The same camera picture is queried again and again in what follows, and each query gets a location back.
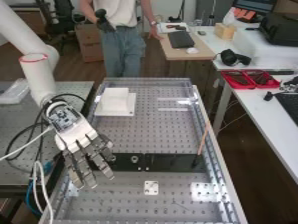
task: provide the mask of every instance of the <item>white cloth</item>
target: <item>white cloth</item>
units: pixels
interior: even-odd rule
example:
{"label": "white cloth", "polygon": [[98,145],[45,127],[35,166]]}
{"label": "white cloth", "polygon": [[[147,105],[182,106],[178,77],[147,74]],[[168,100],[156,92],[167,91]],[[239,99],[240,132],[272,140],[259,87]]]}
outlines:
{"label": "white cloth", "polygon": [[135,0],[93,0],[94,10],[106,10],[106,19],[113,27],[136,26]]}

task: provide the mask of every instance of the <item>robotic arm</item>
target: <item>robotic arm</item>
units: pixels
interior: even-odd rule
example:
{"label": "robotic arm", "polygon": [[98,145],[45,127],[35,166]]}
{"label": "robotic arm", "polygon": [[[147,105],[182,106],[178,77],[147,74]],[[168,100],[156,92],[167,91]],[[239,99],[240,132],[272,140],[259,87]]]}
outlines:
{"label": "robotic arm", "polygon": [[0,33],[19,50],[21,68],[27,80],[30,95],[42,110],[42,116],[55,130],[55,144],[62,150],[69,177],[77,188],[85,184],[95,187],[94,174],[86,156],[94,161],[103,175],[113,179],[107,162],[115,157],[110,152],[113,144],[106,136],[97,133],[79,112],[57,97],[53,70],[58,53],[43,44],[23,21],[0,0]]}

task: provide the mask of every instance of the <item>box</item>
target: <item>box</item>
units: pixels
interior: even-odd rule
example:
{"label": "box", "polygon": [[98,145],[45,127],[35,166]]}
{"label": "box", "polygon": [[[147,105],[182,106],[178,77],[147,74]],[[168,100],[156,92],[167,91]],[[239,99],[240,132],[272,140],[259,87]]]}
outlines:
{"label": "box", "polygon": [[94,24],[75,26],[75,35],[79,43],[83,62],[102,61],[99,31]]}
{"label": "box", "polygon": [[79,49],[83,62],[94,62],[103,60],[101,43],[79,44]]}
{"label": "box", "polygon": [[235,27],[226,26],[222,23],[216,23],[214,33],[220,39],[231,40],[235,33]]}

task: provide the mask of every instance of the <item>black object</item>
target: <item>black object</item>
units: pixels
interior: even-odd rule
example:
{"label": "black object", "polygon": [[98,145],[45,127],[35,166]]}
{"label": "black object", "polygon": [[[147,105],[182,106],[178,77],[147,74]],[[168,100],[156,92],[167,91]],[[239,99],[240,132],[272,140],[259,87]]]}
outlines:
{"label": "black object", "polygon": [[298,125],[298,94],[277,93],[275,94],[275,97],[287,114],[289,115],[292,121]]}
{"label": "black object", "polygon": [[98,9],[95,11],[95,17],[98,18],[98,20],[97,20],[97,27],[105,33],[114,32],[114,28],[110,25],[107,19],[105,18],[105,15],[106,15],[106,10],[105,9]]}
{"label": "black object", "polygon": [[206,36],[206,32],[204,31],[198,31],[198,35],[199,36]]}
{"label": "black object", "polygon": [[266,40],[275,45],[298,47],[296,15],[271,13],[263,18],[259,26]]}
{"label": "black object", "polygon": [[174,29],[175,30],[186,30],[186,27],[184,26],[176,26]]}
{"label": "black object", "polygon": [[[202,156],[195,154],[140,154],[113,153],[115,161],[109,163],[111,170],[122,172],[206,172]],[[93,161],[87,162],[91,170],[98,170]]]}
{"label": "black object", "polygon": [[172,48],[190,48],[194,46],[192,39],[186,31],[176,31],[167,35]]}
{"label": "black object", "polygon": [[172,16],[168,17],[170,23],[180,23],[183,21],[183,10],[184,10],[184,0],[182,0],[178,17],[176,18],[174,18]]}
{"label": "black object", "polygon": [[250,57],[240,54],[235,54],[230,49],[220,52],[220,60],[222,63],[227,66],[234,66],[236,63],[248,65],[251,62]]}
{"label": "black object", "polygon": [[272,99],[272,93],[267,92],[266,96],[263,97],[263,100],[269,101]]}
{"label": "black object", "polygon": [[298,76],[288,82],[284,82],[283,85],[298,85]]}
{"label": "black object", "polygon": [[258,30],[258,28],[246,28],[244,30],[254,31]]}
{"label": "black object", "polygon": [[195,154],[144,154],[147,172],[206,172],[202,155]]}
{"label": "black object", "polygon": [[269,75],[293,75],[295,72],[292,70],[281,70],[281,71],[266,71]]}
{"label": "black object", "polygon": [[[144,170],[144,162],[143,162],[143,158],[144,155],[140,153],[113,153],[113,155],[115,156],[115,161],[114,162],[109,162],[109,166],[111,168],[111,170],[114,171],[130,171],[130,172],[139,172]],[[93,161],[89,160],[87,158],[87,162],[90,165],[91,170],[98,170],[97,165],[94,164]]]}
{"label": "black object", "polygon": [[272,11],[276,0],[234,0],[232,6],[240,9],[255,11],[258,14],[267,14]]}
{"label": "black object", "polygon": [[49,36],[59,35],[59,54],[62,55],[63,46],[67,42],[73,42],[75,40],[75,35],[73,35],[74,31],[74,22],[81,22],[85,20],[85,16],[74,14],[73,15],[73,5],[70,0],[54,0],[54,11],[49,10],[49,3],[43,0],[35,0],[35,4],[39,7],[42,16],[45,18],[45,32]]}

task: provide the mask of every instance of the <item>red container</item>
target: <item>red container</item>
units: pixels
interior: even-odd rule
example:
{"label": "red container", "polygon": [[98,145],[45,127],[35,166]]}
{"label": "red container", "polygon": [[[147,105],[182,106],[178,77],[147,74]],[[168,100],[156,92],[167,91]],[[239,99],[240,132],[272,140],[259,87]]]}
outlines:
{"label": "red container", "polygon": [[234,89],[254,89],[255,83],[242,71],[222,71],[220,75]]}
{"label": "red container", "polygon": [[244,70],[243,75],[247,76],[259,89],[279,88],[279,82],[262,70]]}

